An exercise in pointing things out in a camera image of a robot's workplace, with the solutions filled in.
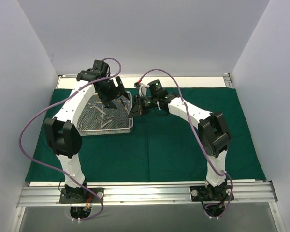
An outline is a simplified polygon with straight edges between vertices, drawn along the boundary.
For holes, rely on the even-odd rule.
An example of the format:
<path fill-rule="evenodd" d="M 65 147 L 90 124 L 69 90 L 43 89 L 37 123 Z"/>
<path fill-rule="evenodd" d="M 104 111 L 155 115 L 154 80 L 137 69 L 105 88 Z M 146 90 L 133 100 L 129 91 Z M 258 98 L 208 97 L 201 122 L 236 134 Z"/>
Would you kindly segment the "metal mesh instrument tray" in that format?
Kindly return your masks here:
<path fill-rule="evenodd" d="M 77 129 L 79 134 L 81 136 L 96 136 L 131 132 L 133 128 L 133 118 L 128 118 L 128 114 L 124 110 L 124 107 L 120 101 L 120 98 L 122 98 L 128 111 L 130 112 L 132 108 L 132 94 L 128 92 L 128 96 L 130 97 L 130 100 L 126 99 L 124 96 L 113 100 L 112 102 L 116 105 L 117 108 L 109 109 L 104 107 L 102 101 L 98 97 L 98 94 L 94 94 L 87 103 L 96 103 L 96 106 L 105 111 L 107 115 L 103 115 L 95 108 L 89 108 L 86 104 L 77 122 Z M 101 129 L 101 124 L 98 122 L 98 120 L 111 116 L 115 117 L 113 121 Z"/>

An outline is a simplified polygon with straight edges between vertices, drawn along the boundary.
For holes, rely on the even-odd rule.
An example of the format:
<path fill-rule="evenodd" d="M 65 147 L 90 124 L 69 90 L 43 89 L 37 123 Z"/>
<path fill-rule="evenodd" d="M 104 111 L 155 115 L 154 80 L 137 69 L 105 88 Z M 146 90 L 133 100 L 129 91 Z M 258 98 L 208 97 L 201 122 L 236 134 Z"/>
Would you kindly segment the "silver instrument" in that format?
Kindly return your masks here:
<path fill-rule="evenodd" d="M 123 105 L 123 107 L 124 107 L 124 110 L 127 112 L 127 114 L 129 113 L 129 111 L 128 111 L 128 109 L 127 109 L 127 107 L 126 107 L 126 105 L 125 105 L 125 102 L 123 101 L 123 99 L 122 98 L 120 98 L 120 101 L 121 101 L 121 103 L 122 103 L 122 105 Z"/>

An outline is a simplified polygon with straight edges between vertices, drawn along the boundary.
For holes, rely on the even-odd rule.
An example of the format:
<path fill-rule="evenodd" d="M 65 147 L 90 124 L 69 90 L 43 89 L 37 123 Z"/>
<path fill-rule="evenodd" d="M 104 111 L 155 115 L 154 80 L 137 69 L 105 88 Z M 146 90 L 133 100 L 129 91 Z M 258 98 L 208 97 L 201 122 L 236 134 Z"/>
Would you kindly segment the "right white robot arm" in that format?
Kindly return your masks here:
<path fill-rule="evenodd" d="M 225 160 L 232 140 L 224 115 L 203 110 L 172 92 L 149 97 L 135 95 L 128 117 L 146 115 L 153 108 L 178 116 L 191 125 L 207 160 L 205 194 L 209 199 L 217 199 L 222 194 L 221 185 L 226 181 Z"/>

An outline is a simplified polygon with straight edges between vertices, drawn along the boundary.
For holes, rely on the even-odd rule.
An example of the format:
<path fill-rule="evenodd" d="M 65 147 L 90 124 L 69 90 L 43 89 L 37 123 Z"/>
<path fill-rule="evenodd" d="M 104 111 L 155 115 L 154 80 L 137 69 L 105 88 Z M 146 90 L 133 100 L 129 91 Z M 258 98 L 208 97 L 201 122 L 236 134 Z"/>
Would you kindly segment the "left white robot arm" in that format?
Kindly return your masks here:
<path fill-rule="evenodd" d="M 82 71 L 61 109 L 44 121 L 48 146 L 58 158 L 65 176 L 65 194 L 82 203 L 87 199 L 86 178 L 82 172 L 79 151 L 82 137 L 77 122 L 89 99 L 98 94 L 105 108 L 116 108 L 113 100 L 128 97 L 119 76 L 107 79 L 103 71 Z"/>

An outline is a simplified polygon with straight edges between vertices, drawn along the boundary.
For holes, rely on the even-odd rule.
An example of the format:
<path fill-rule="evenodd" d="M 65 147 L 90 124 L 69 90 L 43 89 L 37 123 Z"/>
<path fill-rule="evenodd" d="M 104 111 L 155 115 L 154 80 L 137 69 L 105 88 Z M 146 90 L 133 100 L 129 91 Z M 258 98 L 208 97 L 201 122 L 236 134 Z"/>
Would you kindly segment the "silver surgical scissors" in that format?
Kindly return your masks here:
<path fill-rule="evenodd" d="M 105 111 L 103 111 L 101 108 L 99 108 L 98 106 L 96 106 L 96 103 L 87 103 L 89 108 L 95 108 L 97 109 L 99 112 L 101 112 L 103 115 L 107 115 L 107 113 Z"/>

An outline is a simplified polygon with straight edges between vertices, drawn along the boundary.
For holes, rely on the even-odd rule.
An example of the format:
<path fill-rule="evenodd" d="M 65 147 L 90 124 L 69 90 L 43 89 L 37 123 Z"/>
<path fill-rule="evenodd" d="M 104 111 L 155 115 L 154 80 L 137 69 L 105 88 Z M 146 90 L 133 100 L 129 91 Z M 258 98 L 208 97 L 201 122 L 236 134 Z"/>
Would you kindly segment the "silver forceps centre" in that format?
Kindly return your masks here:
<path fill-rule="evenodd" d="M 106 127 L 109 123 L 113 121 L 114 118 L 114 116 L 111 116 L 99 119 L 98 122 L 101 124 L 100 128 L 103 129 L 104 127 Z"/>

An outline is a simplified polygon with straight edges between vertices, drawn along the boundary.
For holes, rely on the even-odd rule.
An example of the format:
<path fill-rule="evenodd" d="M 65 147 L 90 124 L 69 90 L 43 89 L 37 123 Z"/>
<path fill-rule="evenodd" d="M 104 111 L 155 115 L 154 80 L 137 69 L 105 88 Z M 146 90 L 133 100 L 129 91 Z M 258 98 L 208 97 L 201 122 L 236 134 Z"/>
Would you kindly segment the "aluminium right side rail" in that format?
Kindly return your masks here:
<path fill-rule="evenodd" d="M 223 80 L 227 88 L 233 88 L 230 73 L 225 73 L 223 75 Z"/>

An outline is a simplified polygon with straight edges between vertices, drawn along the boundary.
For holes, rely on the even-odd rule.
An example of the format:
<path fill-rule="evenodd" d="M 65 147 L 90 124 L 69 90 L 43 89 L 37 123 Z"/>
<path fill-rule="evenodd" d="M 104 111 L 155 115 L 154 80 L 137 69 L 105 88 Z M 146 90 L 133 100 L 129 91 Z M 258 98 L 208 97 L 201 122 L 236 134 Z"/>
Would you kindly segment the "aluminium rail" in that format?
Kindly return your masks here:
<path fill-rule="evenodd" d="M 204 181 L 182 182 L 89 182 L 91 188 L 104 189 L 103 204 L 160 205 L 192 204 L 191 186 L 204 185 Z M 19 207 L 60 206 L 58 182 L 32 182 L 23 187 Z M 271 182 L 235 180 L 233 203 L 276 202 L 278 200 Z"/>
<path fill-rule="evenodd" d="M 223 80 L 227 88 L 233 88 L 230 73 L 225 73 L 223 75 Z"/>

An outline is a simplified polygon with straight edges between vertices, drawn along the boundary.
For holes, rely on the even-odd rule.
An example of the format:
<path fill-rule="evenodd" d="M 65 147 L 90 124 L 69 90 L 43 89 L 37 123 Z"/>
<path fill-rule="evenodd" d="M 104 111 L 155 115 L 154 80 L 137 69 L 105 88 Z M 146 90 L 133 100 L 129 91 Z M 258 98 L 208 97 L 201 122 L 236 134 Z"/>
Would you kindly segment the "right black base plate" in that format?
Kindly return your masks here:
<path fill-rule="evenodd" d="M 234 200 L 234 195 L 230 196 L 231 193 L 231 185 L 229 184 L 221 184 L 219 186 L 212 186 L 208 184 L 205 185 L 196 185 L 190 186 L 190 195 L 191 200 L 194 202 L 200 201 L 228 201 L 229 198 Z"/>

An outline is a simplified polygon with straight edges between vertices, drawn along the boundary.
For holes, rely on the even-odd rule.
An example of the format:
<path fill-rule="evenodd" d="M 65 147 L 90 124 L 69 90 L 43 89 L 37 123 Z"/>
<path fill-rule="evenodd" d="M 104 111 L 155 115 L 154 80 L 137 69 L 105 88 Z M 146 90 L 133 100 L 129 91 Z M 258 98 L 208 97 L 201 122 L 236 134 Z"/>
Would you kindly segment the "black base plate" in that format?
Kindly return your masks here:
<path fill-rule="evenodd" d="M 219 186 L 212 186 L 208 184 L 205 185 L 196 185 L 190 186 L 190 195 L 191 200 L 194 202 L 200 201 L 228 201 L 229 198 L 234 200 L 234 195 L 230 196 L 231 193 L 231 185 L 229 184 L 221 184 Z"/>
<path fill-rule="evenodd" d="M 66 191 L 66 188 L 62 188 L 59 203 L 60 204 L 77 204 L 87 203 L 91 199 L 90 203 L 100 203 L 100 200 L 83 188 L 77 188 L 77 192 Z"/>

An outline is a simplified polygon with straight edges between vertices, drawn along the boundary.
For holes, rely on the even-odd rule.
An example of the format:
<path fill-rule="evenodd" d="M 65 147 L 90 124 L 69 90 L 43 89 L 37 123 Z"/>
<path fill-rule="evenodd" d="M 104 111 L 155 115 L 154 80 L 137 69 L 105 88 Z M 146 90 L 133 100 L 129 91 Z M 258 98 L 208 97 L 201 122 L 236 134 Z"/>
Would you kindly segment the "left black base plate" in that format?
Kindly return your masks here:
<path fill-rule="evenodd" d="M 77 192 L 66 191 L 66 188 L 62 188 L 59 203 L 60 204 L 77 204 L 87 203 L 91 199 L 90 203 L 100 203 L 100 200 L 83 188 L 77 188 Z"/>

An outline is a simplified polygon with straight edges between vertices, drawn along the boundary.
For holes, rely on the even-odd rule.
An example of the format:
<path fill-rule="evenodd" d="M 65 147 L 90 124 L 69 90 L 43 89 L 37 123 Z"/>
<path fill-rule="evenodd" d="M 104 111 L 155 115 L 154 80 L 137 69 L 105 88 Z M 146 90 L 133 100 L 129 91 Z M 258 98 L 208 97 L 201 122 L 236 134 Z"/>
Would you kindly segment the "aluminium front rail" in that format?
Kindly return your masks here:
<path fill-rule="evenodd" d="M 160 205 L 192 204 L 191 186 L 204 185 L 204 181 L 182 182 L 89 182 L 91 188 L 104 189 L 103 204 Z M 58 182 L 32 182 L 23 187 L 19 207 L 60 206 Z M 271 182 L 235 180 L 233 203 L 276 202 L 278 200 Z"/>

